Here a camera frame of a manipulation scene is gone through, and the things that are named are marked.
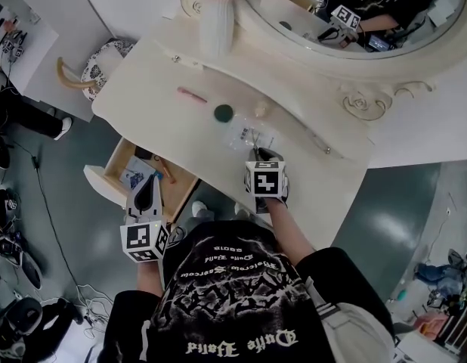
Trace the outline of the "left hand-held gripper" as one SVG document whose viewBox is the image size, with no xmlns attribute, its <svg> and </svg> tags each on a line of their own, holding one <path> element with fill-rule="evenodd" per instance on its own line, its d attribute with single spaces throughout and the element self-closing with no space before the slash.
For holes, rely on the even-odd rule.
<svg viewBox="0 0 467 363">
<path fill-rule="evenodd" d="M 146 175 L 129 194 L 120 235 L 123 253 L 134 262 L 163 259 L 169 232 L 163 215 L 160 180 L 155 172 Z"/>
</svg>

